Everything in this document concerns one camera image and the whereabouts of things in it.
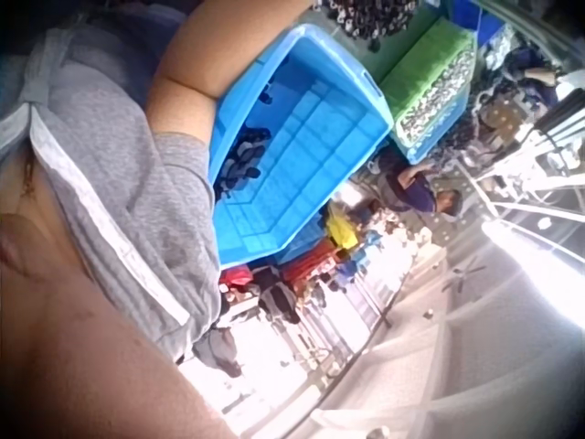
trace green floor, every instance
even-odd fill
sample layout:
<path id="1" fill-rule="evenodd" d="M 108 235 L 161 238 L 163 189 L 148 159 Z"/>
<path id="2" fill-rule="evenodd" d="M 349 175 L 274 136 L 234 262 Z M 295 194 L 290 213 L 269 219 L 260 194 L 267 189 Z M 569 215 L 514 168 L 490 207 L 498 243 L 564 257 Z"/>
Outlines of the green floor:
<path id="1" fill-rule="evenodd" d="M 407 30 L 382 39 L 382 48 L 378 53 L 372 53 L 367 50 L 365 41 L 353 40 L 347 37 L 337 26 L 337 23 L 329 20 L 323 12 L 307 11 L 299 21 L 301 23 L 313 23 L 328 30 L 337 41 L 366 67 L 374 80 L 380 83 L 438 18 L 439 16 L 435 10 L 423 6 L 414 16 Z"/>

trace person in gray shirt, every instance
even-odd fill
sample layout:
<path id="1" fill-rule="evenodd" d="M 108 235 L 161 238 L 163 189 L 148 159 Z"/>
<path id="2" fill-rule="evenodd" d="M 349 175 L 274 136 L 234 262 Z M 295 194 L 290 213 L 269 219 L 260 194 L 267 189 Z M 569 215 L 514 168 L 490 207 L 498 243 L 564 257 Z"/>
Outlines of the person in gray shirt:
<path id="1" fill-rule="evenodd" d="M 31 56 L 19 99 L 87 186 L 32 134 L 35 154 L 0 155 L 0 388 L 18 435 L 232 437 L 173 364 L 219 311 L 207 148 L 216 100 L 311 3 L 206 1 L 176 34 L 176 16 L 96 17 L 62 59 L 50 32 Z M 90 218 L 94 195 L 109 222 Z"/>

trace yellow cloth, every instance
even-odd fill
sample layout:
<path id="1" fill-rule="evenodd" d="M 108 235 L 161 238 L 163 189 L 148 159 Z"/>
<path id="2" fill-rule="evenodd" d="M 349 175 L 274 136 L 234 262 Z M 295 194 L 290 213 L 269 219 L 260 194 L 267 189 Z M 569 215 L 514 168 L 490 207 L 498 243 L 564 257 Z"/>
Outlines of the yellow cloth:
<path id="1" fill-rule="evenodd" d="M 356 227 L 346 215 L 331 203 L 328 206 L 329 218 L 325 222 L 327 234 L 343 249 L 351 249 L 359 244 Z"/>

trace crate handle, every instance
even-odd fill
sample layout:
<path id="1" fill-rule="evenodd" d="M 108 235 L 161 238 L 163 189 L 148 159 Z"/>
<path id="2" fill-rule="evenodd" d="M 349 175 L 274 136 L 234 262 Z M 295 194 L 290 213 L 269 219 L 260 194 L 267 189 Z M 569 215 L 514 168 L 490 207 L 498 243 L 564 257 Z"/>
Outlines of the crate handle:
<path id="1" fill-rule="evenodd" d="M 380 90 L 380 88 L 378 87 L 378 85 L 374 82 L 374 79 L 369 74 L 369 72 L 367 70 L 364 70 L 364 71 L 362 71 L 362 75 L 369 82 L 370 87 L 372 88 L 372 90 L 374 90 L 376 92 L 376 94 L 378 95 L 378 97 L 379 98 L 383 98 L 384 95 L 382 94 L 382 91 Z"/>

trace red cloth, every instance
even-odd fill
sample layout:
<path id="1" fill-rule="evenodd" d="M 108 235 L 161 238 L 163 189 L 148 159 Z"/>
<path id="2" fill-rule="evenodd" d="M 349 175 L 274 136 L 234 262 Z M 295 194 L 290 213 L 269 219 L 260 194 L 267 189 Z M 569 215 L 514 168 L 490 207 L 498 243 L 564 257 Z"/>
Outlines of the red cloth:
<path id="1" fill-rule="evenodd" d="M 219 283 L 227 286 L 243 286 L 252 282 L 253 278 L 254 276 L 248 265 L 244 264 L 224 270 L 219 277 Z"/>
<path id="2" fill-rule="evenodd" d="M 337 252 L 337 248 L 331 240 L 325 238 L 314 249 L 286 263 L 282 267 L 282 277 L 290 284 L 294 284 L 308 276 L 315 268 L 332 257 L 335 252 Z"/>

